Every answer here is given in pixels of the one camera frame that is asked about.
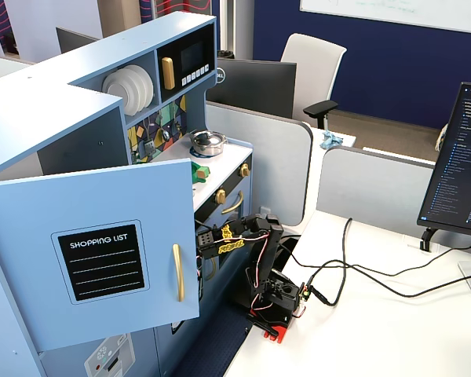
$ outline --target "shopping list sign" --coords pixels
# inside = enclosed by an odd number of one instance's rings
[[[53,242],[73,303],[146,288],[138,221],[59,232]]]

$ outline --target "microwave display screen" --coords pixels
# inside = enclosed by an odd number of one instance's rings
[[[190,73],[203,64],[203,43],[197,42],[181,51],[181,68],[184,74]]]

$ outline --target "robotic arm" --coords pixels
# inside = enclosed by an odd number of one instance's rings
[[[304,285],[297,287],[272,268],[282,235],[283,227],[276,216],[253,214],[197,236],[197,251],[205,259],[254,245],[246,268],[251,294],[248,319],[266,331],[265,337],[278,343],[283,341],[293,312],[299,307]]]

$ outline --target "white plate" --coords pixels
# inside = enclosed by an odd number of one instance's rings
[[[139,65],[131,64],[126,66],[126,68],[135,71],[141,77],[147,94],[144,106],[149,106],[154,97],[154,84],[152,82],[152,79],[150,79],[150,75]]]
[[[138,89],[138,98],[139,98],[139,106],[138,106],[138,111],[140,112],[144,108],[145,100],[147,99],[147,92],[146,88],[144,86],[144,82],[141,79],[141,76],[138,75],[135,71],[132,69],[128,69],[127,67],[124,67],[123,69],[119,69],[120,71],[124,72],[126,75],[129,76],[132,82],[134,82],[135,87]]]
[[[118,70],[103,81],[103,92],[121,97],[124,101],[124,114],[133,116],[140,105],[138,88],[125,72]]]

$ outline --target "computer monitor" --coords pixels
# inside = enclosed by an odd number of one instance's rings
[[[471,83],[461,84],[417,224],[471,235]]]
[[[296,72],[295,63],[218,58],[218,84],[206,99],[291,118]]]
[[[89,45],[97,41],[97,38],[89,37],[88,35],[75,33],[74,31],[56,27],[57,40],[60,43],[61,53],[67,53],[73,49]]]

